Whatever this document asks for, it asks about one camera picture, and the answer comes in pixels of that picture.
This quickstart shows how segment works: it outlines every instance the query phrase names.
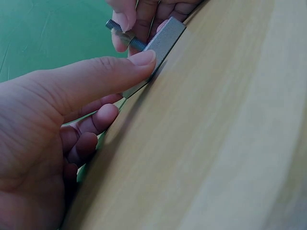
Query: wooden board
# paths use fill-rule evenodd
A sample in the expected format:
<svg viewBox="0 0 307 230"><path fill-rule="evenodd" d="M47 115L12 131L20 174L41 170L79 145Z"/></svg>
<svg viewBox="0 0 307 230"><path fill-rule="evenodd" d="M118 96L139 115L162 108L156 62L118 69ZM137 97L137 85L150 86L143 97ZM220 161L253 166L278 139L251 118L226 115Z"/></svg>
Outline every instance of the wooden board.
<svg viewBox="0 0 307 230"><path fill-rule="evenodd" d="M306 0L211 0L126 101L65 230L307 228Z"/></svg>

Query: screw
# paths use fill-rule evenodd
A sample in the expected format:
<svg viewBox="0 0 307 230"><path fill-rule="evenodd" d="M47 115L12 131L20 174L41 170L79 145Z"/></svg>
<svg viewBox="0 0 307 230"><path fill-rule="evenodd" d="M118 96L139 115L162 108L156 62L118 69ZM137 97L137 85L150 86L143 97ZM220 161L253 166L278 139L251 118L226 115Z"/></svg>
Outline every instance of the screw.
<svg viewBox="0 0 307 230"><path fill-rule="evenodd" d="M123 33L121 27L119 24L117 24L115 21L113 21L112 19L110 19L109 21L107 21L106 23L106 28L108 28L109 30L114 29L117 32L120 32L122 35L124 35L125 33ZM133 46L134 48L136 48L139 51L143 51L146 48L146 44L142 41L140 41L135 35L132 35L128 38L128 45Z"/></svg>

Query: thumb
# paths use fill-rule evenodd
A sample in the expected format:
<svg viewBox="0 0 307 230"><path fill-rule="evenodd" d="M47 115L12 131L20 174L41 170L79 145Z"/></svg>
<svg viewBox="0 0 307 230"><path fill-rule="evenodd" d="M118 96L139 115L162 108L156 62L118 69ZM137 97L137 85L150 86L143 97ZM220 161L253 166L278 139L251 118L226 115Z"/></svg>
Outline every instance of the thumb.
<svg viewBox="0 0 307 230"><path fill-rule="evenodd" d="M136 21L136 0L106 0L106 2L113 8L113 20L120 25L122 31L132 29Z"/></svg>
<svg viewBox="0 0 307 230"><path fill-rule="evenodd" d="M67 115L92 101L137 85L150 77L155 63L152 50L129 58L93 58L29 73L23 78L23 84L36 82L35 93L61 115Z"/></svg>

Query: metal plate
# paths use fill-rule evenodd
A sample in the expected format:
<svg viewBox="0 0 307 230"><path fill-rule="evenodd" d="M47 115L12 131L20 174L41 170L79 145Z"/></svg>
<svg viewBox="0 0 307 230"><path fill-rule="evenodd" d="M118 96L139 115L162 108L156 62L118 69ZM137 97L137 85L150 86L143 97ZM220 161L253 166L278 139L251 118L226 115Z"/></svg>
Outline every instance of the metal plate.
<svg viewBox="0 0 307 230"><path fill-rule="evenodd" d="M154 50L156 53L157 63L155 65L154 71L147 80L144 80L138 85L123 92L123 97L131 97L136 91L138 91L152 79L152 77L155 75L155 73L163 63L164 59L171 51L176 41L180 38L181 34L184 32L185 29L186 26L174 17L171 17L165 23L161 30L153 37L153 39L144 49L144 51Z"/></svg>

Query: fingernail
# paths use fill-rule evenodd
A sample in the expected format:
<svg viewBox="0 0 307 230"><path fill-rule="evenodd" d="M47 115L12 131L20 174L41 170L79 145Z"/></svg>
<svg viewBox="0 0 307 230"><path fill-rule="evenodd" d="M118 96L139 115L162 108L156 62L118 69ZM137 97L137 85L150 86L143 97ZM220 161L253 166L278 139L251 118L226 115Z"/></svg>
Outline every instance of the fingernail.
<svg viewBox="0 0 307 230"><path fill-rule="evenodd" d="M153 50L146 50L128 58L136 66L147 66L155 61L155 52Z"/></svg>
<svg viewBox="0 0 307 230"><path fill-rule="evenodd" d="M79 169L75 163L71 163L77 170Z"/></svg>
<svg viewBox="0 0 307 230"><path fill-rule="evenodd" d="M117 20L123 32L126 32L129 30L128 18L124 13L118 13Z"/></svg>
<svg viewBox="0 0 307 230"><path fill-rule="evenodd" d="M162 22L162 23L158 26L157 32L159 32L159 30L162 29L162 27L166 24L166 22L167 22L167 20L165 20L164 22Z"/></svg>

